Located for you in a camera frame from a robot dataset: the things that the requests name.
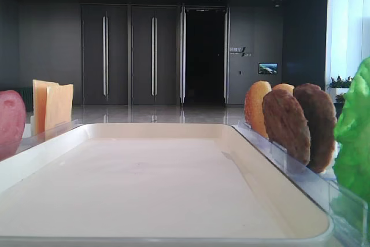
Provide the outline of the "brown meat patty thick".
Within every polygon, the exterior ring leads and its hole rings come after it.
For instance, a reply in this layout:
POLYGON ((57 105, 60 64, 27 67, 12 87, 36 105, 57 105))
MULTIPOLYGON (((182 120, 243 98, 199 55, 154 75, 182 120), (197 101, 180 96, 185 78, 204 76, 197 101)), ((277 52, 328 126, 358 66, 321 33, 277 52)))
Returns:
POLYGON ((336 110, 330 96, 320 86, 305 83, 293 90, 308 121, 310 131, 310 162, 308 168, 315 173, 324 172, 335 150, 334 127, 336 110))

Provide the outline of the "red tomato slice inner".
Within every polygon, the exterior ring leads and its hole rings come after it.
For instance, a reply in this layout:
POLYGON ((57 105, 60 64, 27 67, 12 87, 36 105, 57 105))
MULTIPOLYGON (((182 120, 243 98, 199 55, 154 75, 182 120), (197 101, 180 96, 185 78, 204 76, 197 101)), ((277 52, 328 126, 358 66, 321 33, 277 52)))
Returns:
POLYGON ((20 94, 1 91, 1 161, 15 155, 26 122, 26 109, 20 94))

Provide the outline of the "orange cheese slice inner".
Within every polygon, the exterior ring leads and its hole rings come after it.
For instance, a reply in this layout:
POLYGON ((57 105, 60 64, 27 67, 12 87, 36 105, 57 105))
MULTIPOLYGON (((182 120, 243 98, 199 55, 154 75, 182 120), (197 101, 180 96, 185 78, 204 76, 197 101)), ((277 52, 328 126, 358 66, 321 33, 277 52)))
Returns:
POLYGON ((47 86, 45 130, 71 121, 73 84, 47 86))

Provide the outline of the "green lettuce leaf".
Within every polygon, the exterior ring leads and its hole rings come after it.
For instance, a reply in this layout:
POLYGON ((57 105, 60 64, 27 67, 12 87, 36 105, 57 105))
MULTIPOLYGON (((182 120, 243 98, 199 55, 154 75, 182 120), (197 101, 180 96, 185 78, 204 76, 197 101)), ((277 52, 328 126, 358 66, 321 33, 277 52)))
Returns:
POLYGON ((344 99, 334 128, 340 145, 334 173, 340 185, 369 202, 369 58, 361 62, 344 99))

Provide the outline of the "cream rectangular tray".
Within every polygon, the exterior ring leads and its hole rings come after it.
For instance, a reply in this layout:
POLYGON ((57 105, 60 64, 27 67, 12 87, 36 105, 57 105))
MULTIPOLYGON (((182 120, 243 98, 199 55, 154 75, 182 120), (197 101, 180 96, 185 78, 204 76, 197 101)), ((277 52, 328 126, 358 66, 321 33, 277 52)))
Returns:
POLYGON ((86 124, 1 162, 2 246, 324 246, 333 231, 223 124, 86 124))

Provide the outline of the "clear acrylic rail left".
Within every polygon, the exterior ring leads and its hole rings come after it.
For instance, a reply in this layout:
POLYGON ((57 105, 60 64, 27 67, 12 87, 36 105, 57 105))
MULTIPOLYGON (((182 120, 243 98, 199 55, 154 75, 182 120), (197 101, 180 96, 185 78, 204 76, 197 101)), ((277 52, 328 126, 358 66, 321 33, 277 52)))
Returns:
POLYGON ((29 148, 37 146, 41 143, 48 141, 49 139, 55 138, 59 135, 62 135, 66 132, 73 130, 74 128, 81 126, 82 123, 79 123, 78 120, 61 123, 56 125, 54 128, 46 130, 45 132, 38 133, 36 135, 31 134, 31 124, 25 125, 25 135, 28 137, 23 137, 20 141, 20 144, 17 148, 16 154, 23 152, 29 148))

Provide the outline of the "dark double door left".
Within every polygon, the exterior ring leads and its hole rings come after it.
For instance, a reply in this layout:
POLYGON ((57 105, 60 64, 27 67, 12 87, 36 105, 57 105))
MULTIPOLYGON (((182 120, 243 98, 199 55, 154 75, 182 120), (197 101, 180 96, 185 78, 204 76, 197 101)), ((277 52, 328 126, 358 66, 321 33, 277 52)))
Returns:
POLYGON ((128 104, 127 7, 82 5, 83 101, 128 104))

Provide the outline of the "clear acrylic rail right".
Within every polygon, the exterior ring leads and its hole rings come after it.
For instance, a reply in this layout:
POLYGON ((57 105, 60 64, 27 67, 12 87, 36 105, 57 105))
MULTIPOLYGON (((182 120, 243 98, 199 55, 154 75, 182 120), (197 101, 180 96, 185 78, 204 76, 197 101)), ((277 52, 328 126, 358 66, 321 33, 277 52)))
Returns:
POLYGON ((342 246, 369 246, 369 206, 336 182, 333 172, 316 174, 240 121, 233 126, 293 184, 315 201, 334 221, 334 238, 342 246))

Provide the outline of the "golden bun half right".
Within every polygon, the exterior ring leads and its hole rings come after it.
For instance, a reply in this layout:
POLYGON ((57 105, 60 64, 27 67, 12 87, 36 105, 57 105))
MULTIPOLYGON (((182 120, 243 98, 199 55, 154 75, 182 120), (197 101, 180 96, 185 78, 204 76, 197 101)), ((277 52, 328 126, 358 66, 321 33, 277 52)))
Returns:
POLYGON ((287 84, 287 83, 281 83, 281 84, 275 85, 272 88, 272 90, 285 90, 288 93, 290 93, 291 95, 293 95, 294 86, 290 85, 290 84, 287 84))

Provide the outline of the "golden bun half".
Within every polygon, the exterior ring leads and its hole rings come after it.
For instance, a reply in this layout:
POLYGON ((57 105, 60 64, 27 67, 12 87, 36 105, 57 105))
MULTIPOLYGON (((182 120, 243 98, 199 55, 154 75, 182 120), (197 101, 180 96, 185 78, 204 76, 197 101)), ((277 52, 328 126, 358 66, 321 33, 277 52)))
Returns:
POLYGON ((281 84, 275 85, 272 88, 272 90, 285 90, 288 93, 290 93, 291 95, 293 95, 294 86, 290 85, 290 84, 287 84, 287 83, 281 83, 281 84))
POLYGON ((264 96, 271 90, 272 88, 269 82, 258 81, 252 84, 245 96, 245 120, 255 132, 264 138, 268 138, 268 134, 264 124, 262 102, 264 96))

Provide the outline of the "dark double door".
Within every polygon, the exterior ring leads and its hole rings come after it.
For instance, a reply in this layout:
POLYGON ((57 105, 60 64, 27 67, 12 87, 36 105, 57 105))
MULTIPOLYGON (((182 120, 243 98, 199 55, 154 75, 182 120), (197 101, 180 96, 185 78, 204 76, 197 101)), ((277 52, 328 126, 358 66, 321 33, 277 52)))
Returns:
POLYGON ((82 5, 83 101, 128 104, 127 7, 82 5))
POLYGON ((175 8, 132 8, 134 105, 176 105, 175 8))

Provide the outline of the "flower planter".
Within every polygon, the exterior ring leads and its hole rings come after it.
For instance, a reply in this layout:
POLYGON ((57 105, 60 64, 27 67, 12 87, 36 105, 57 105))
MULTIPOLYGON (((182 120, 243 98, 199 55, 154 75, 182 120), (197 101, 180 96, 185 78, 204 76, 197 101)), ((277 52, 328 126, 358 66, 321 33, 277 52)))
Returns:
POLYGON ((328 93, 332 98, 333 103, 342 103, 344 102, 344 95, 350 88, 353 78, 348 76, 343 79, 339 75, 338 77, 331 78, 330 84, 328 86, 328 93))

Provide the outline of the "clear acrylic rail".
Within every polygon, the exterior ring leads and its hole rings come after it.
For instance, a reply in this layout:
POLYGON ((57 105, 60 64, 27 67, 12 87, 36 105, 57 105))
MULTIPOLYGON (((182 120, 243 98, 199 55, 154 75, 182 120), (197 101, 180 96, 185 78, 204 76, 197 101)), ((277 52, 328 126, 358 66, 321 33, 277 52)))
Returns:
POLYGON ((316 174, 240 121, 233 126, 293 184, 315 201, 334 221, 334 238, 342 246, 369 246, 369 206, 336 182, 333 172, 316 174))
POLYGON ((49 139, 55 138, 59 135, 62 135, 66 132, 73 130, 74 128, 81 126, 82 123, 79 123, 78 120, 61 123, 56 125, 54 128, 46 130, 45 132, 38 133, 36 135, 31 134, 31 124, 25 125, 25 135, 28 137, 23 137, 20 141, 20 144, 17 148, 16 154, 23 152, 29 148, 37 146, 41 143, 48 141, 49 139))

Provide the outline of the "brown meat patty thin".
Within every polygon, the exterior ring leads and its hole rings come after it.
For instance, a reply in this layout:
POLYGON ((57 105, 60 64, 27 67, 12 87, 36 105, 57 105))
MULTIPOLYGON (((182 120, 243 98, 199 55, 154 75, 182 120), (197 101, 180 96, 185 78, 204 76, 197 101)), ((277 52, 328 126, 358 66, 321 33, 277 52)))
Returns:
POLYGON ((303 165, 310 162, 310 131, 304 111, 288 91, 276 89, 263 97, 262 111, 270 141, 287 150, 303 165))

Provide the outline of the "wall display screen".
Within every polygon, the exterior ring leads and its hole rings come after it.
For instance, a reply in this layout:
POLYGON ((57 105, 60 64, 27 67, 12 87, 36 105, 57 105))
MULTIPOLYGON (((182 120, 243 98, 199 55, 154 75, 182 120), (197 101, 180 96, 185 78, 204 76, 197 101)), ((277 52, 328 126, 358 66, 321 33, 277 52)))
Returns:
POLYGON ((260 75, 277 75, 278 64, 277 63, 259 63, 258 73, 260 75))

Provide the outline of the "orange cheese slice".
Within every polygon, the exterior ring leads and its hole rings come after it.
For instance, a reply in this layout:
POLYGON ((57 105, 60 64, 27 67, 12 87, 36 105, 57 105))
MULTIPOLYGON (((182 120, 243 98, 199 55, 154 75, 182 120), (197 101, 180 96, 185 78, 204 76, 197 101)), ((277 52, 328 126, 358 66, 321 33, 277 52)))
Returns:
POLYGON ((45 131, 47 87, 58 85, 59 83, 57 82, 47 82, 36 79, 32 81, 35 135, 45 131))
POLYGON ((45 130, 71 121, 73 84, 47 86, 45 130))

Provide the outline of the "orange cheese slice outer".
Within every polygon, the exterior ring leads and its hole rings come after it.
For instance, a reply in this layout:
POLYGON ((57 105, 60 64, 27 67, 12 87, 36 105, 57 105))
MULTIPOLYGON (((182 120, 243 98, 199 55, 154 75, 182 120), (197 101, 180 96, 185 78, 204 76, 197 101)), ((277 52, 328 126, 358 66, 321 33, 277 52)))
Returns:
POLYGON ((35 135, 45 131, 47 87, 58 85, 59 83, 57 82, 47 82, 36 79, 32 81, 35 135))

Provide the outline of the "golden bun half left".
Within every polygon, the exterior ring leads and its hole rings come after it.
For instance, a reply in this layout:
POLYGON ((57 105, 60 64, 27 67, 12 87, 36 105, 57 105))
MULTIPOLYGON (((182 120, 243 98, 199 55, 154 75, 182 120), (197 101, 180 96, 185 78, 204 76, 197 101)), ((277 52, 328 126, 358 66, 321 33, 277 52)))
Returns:
POLYGON ((271 90, 272 88, 269 82, 258 81, 252 84, 245 96, 245 120, 255 132, 264 138, 268 138, 268 134, 264 124, 262 102, 264 96, 271 90))

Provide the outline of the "dark double door middle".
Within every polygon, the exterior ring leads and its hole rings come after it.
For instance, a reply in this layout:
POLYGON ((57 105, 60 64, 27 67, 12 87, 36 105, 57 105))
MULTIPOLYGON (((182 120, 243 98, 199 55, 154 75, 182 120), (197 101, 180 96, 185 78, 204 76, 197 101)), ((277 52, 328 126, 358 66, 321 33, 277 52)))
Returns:
POLYGON ((175 8, 132 8, 134 105, 176 105, 175 8))

